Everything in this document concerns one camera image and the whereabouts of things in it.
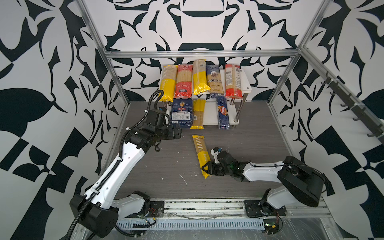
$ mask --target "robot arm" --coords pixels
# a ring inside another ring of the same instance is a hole
[[[283,184],[279,188],[266,190],[259,202],[260,211],[253,214],[253,217],[269,215],[272,211],[297,201],[310,207],[317,207],[319,204],[325,176],[295,157],[288,156],[284,161],[274,163],[254,164],[238,162],[218,147],[211,150],[211,154],[215,162],[210,161],[201,168],[208,174],[230,175],[241,182],[264,180]]]
[[[160,96],[155,102],[155,109],[149,110],[152,98],[158,93]],[[150,197],[146,194],[137,191],[123,199],[114,198],[130,171],[150,147],[154,146],[159,152],[162,140],[181,138],[180,126],[167,124],[166,118],[169,120],[169,116],[166,114],[166,108],[156,109],[157,101],[162,95],[163,91],[158,90],[150,97],[145,116],[123,135],[118,156],[99,180],[83,196],[73,196],[70,207],[75,219],[66,239],[71,237],[77,222],[103,238],[119,219],[130,214],[145,218],[150,203]]]

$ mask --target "black and white backdrop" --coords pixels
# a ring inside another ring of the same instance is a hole
[[[0,3],[0,232],[60,239],[124,102],[72,0]]]
[[[308,44],[333,74],[384,119],[384,3],[335,0]],[[325,173],[323,197],[344,237],[384,237],[384,146],[301,58],[273,106],[295,156]]]
[[[295,49],[321,0],[86,0],[109,51]],[[161,66],[193,58],[115,59],[131,101],[148,100]],[[288,57],[211,58],[239,64],[252,84],[247,100],[267,100]]]

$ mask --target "plastic wrap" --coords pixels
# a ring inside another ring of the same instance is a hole
[[[204,136],[200,135],[192,135],[193,143],[195,144],[197,157],[199,159],[200,168],[204,166],[207,162],[211,161],[211,158],[209,157],[207,147],[205,146],[205,140]],[[209,176],[208,173],[201,170],[201,173],[205,178]]]
[[[241,92],[240,67],[237,65],[225,65],[225,97],[243,99]]]
[[[207,65],[207,83],[211,98],[224,96],[219,65]]]
[[[161,73],[160,90],[164,91],[163,97],[160,101],[173,101],[173,95],[175,94],[177,66],[164,66]]]
[[[175,98],[192,97],[192,64],[181,64],[177,69]]]
[[[227,99],[222,97],[217,99],[217,121],[219,129],[229,129],[229,117]]]
[[[204,116],[205,100],[198,99],[193,101],[193,123],[191,129],[204,129],[203,116]]]
[[[210,89],[207,85],[207,72],[205,59],[199,59],[193,62],[193,94],[198,95]]]
[[[180,124],[180,127],[191,127],[192,125],[192,100],[174,99],[171,112],[172,123]]]

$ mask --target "red pasta package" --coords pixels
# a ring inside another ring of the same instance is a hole
[[[237,65],[225,65],[225,97],[243,99],[241,92],[240,67]]]
[[[192,97],[192,64],[181,64],[177,69],[175,98]]]

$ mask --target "cable tray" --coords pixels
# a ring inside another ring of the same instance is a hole
[[[158,219],[149,228],[132,228],[133,224],[145,225],[143,220],[123,219],[117,223],[122,230],[214,230],[214,229],[254,229],[265,230],[262,219]]]

